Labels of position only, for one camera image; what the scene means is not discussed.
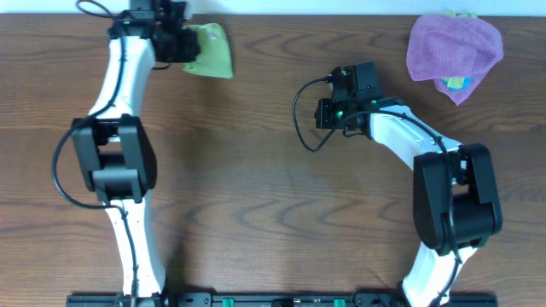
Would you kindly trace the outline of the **green microfiber cloth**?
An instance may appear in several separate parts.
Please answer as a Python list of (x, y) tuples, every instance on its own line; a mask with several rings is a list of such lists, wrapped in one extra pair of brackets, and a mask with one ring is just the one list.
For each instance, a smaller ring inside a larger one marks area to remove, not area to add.
[(196, 32), (200, 53), (194, 61), (183, 63), (182, 69), (198, 76), (233, 78), (232, 56), (226, 31), (218, 23), (189, 25), (186, 29)]

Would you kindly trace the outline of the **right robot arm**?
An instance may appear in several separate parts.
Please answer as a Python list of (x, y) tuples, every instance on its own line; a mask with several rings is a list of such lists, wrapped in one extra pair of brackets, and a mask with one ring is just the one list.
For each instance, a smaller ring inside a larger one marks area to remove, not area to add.
[(421, 241), (401, 296), (392, 305), (496, 306), (493, 295), (453, 294), (463, 265), (502, 228), (488, 148), (464, 145), (386, 97), (375, 64), (336, 67), (323, 78), (332, 90), (315, 111), (316, 127), (346, 137), (366, 136), (391, 150), (413, 172), (413, 221)]

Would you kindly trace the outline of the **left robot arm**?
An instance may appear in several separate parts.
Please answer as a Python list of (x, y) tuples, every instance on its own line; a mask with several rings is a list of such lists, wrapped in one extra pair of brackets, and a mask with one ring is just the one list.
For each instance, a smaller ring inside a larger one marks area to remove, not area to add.
[(89, 114), (73, 121), (72, 139), (96, 210), (105, 211), (123, 270), (121, 306), (161, 306), (166, 271), (155, 243), (151, 197), (157, 159), (140, 119), (149, 74), (200, 53), (197, 33), (184, 27), (185, 1), (132, 1), (119, 14), (105, 12), (109, 61), (102, 90)]

